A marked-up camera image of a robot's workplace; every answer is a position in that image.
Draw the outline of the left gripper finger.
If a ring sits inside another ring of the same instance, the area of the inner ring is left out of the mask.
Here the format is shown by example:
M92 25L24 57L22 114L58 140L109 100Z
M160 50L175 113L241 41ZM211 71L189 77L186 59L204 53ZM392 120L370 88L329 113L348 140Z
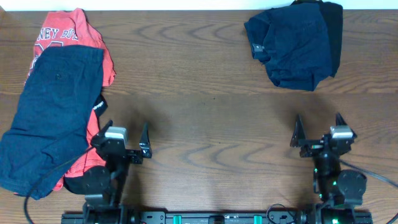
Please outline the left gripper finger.
M149 125L148 123L144 123L141 139L139 141L139 146L141 149L142 156L144 158L152 157L152 148L149 139Z
M98 136L100 137L105 137L105 133L113 125L113 121L110 119L104 126L103 128L98 132Z

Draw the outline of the navy blue shorts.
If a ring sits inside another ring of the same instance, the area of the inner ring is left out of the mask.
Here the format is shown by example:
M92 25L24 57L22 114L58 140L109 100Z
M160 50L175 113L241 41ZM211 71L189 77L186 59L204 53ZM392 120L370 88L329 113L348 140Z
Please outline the navy blue shorts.
M103 86L104 51L48 47L36 60L10 130L1 138L1 187L46 197L88 147L86 129Z

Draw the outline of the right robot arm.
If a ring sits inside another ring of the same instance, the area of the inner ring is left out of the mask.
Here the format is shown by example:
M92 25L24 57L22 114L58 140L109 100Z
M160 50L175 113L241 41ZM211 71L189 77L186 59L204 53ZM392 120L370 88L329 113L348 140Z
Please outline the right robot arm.
M336 114L336 124L321 139L308 139L302 119L296 117L291 147L300 148L300 157L311 157L314 163L313 191L321 203L313 204L297 212L299 224L370 224L371 213L356 210L363 204L366 176L353 169L342 169L340 156L351 150L357 135Z

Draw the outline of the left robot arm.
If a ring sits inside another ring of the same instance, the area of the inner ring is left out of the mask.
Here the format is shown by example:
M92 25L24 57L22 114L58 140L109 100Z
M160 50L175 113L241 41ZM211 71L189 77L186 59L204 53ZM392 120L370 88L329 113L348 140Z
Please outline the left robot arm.
M142 164L152 157L148 124L143 125L139 149L127 149L127 129L110 120L91 140L91 146L105 161L83 175L85 205L83 223L139 223L137 212L121 202L131 164Z

